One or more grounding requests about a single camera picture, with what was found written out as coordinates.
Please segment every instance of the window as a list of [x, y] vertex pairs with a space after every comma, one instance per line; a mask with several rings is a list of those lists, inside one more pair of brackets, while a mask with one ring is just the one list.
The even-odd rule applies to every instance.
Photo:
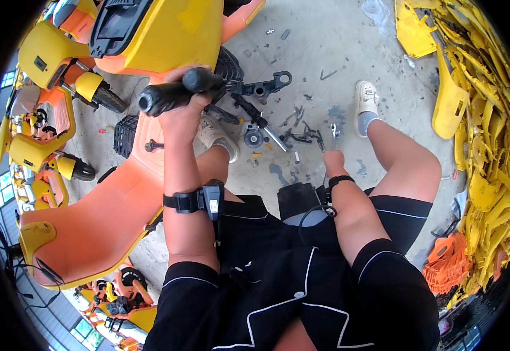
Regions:
[[9, 87], [13, 85], [13, 78], [15, 77], [15, 71], [8, 72], [4, 74], [4, 78], [2, 79], [2, 88]]
[[13, 186], [11, 185], [11, 173], [7, 172], [0, 176], [0, 207], [14, 198]]
[[101, 341], [103, 341], [103, 335], [91, 327], [85, 319], [80, 319], [76, 326], [70, 331], [70, 334], [74, 335], [89, 351], [95, 351]]

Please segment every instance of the hand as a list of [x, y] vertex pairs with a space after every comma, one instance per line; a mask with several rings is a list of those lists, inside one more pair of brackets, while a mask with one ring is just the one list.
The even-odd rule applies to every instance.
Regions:
[[[183, 74], [193, 67], [204, 67], [210, 70], [210, 66], [203, 65], [181, 67], [169, 73], [164, 82], [181, 81]], [[166, 148], [168, 145], [192, 144], [200, 124], [200, 113], [211, 101], [207, 93], [195, 94], [190, 98], [187, 106], [172, 109], [158, 116]]]
[[345, 171], [345, 157], [341, 151], [326, 150], [323, 153], [323, 163], [327, 167], [328, 176], [334, 177]]

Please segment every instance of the white slipper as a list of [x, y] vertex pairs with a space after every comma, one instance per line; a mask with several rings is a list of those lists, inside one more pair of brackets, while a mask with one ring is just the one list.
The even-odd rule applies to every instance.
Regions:
[[200, 117], [200, 125], [198, 126], [196, 137], [207, 148], [215, 144], [224, 147], [230, 154], [230, 163], [239, 159], [239, 146], [223, 131], [218, 121], [206, 113], [202, 113]]
[[359, 137], [367, 137], [358, 130], [358, 116], [366, 111], [378, 116], [379, 95], [377, 89], [369, 81], [361, 80], [357, 83], [354, 91], [354, 100], [354, 132]]

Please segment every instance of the black handlebar grip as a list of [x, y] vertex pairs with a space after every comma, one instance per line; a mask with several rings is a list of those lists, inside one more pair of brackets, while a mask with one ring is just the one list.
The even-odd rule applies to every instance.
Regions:
[[138, 106], [147, 116], [157, 117], [165, 111], [187, 105], [193, 94], [180, 81], [149, 85], [138, 95]]
[[182, 83], [189, 92], [202, 93], [218, 90], [223, 84], [223, 78], [206, 68], [194, 67], [185, 72]]

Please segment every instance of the pile of yellow plastic parts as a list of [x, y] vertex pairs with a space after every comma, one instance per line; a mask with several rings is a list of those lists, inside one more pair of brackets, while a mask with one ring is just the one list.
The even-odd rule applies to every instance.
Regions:
[[[426, 16], [419, 19], [415, 8]], [[510, 261], [510, 61], [469, 0], [395, 0], [395, 15], [397, 38], [410, 57], [436, 51], [440, 90], [432, 127], [445, 139], [455, 136], [457, 169], [468, 175], [459, 231], [472, 268], [451, 308], [484, 290]]]

